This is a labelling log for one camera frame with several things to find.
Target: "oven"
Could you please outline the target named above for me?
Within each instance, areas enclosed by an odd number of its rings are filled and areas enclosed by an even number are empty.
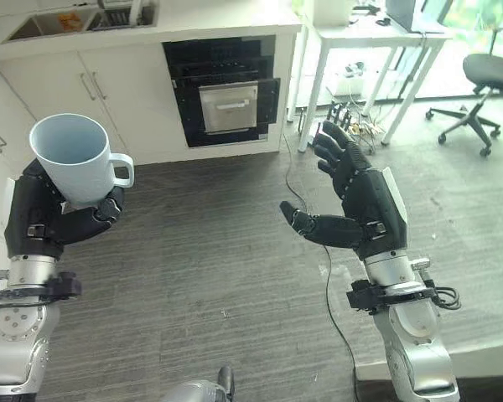
[[[189,147],[266,139],[280,80],[275,36],[163,44]]]

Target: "faucet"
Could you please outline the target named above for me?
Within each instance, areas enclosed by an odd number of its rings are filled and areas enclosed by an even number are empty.
[[[102,25],[109,27],[110,22],[108,21],[108,16],[106,15],[106,6],[104,5],[104,0],[97,0],[97,5],[101,9],[101,22]]]
[[[142,0],[132,0],[131,12],[128,14],[128,24],[131,27],[137,26],[137,21],[142,16]]]

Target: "white mug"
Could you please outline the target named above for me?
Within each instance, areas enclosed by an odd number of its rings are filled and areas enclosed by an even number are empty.
[[[30,146],[62,195],[74,206],[96,204],[114,186],[134,184],[132,158],[111,153],[105,129],[89,117],[63,113],[38,121]],[[123,163],[128,178],[116,178],[113,162]]]

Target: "black office chair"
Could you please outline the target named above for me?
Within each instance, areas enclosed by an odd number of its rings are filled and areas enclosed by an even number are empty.
[[[469,124],[469,126],[474,129],[479,138],[486,145],[486,147],[480,150],[480,155],[482,157],[490,155],[492,141],[486,135],[483,126],[493,127],[494,130],[490,133],[490,136],[496,138],[501,134],[500,125],[494,123],[493,121],[478,117],[477,113],[479,113],[481,107],[483,107],[483,104],[493,90],[503,92],[503,57],[494,56],[492,54],[492,51],[494,50],[495,38],[500,31],[503,31],[503,28],[498,28],[492,34],[489,54],[470,54],[464,59],[464,73],[466,74],[466,78],[477,85],[474,89],[474,93],[479,94],[485,87],[490,88],[488,93],[485,94],[479,102],[477,102],[477,105],[475,105],[471,111],[467,111],[466,109],[461,109],[461,111],[445,111],[443,109],[436,109],[433,107],[428,109],[426,114],[427,120],[432,119],[434,113],[457,117],[460,119],[439,135],[439,144],[443,144],[445,140],[447,140],[446,135],[449,132],[460,126],[466,126]]]

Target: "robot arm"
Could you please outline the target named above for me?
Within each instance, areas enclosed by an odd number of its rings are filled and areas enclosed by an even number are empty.
[[[407,257],[407,212],[389,168],[371,166],[358,145],[329,121],[315,137],[319,169],[333,180],[345,216],[310,215],[283,202],[280,208],[305,239],[351,248],[368,280],[347,293],[350,306],[374,318],[386,348],[397,396],[403,402],[458,402],[449,354],[438,332],[439,301],[428,260]]]
[[[0,271],[0,402],[32,401],[60,318],[55,302],[81,294],[73,272],[56,273],[64,246],[110,229],[123,206],[114,188],[96,207],[63,214],[63,202],[37,160],[16,180],[5,238],[10,266]]]

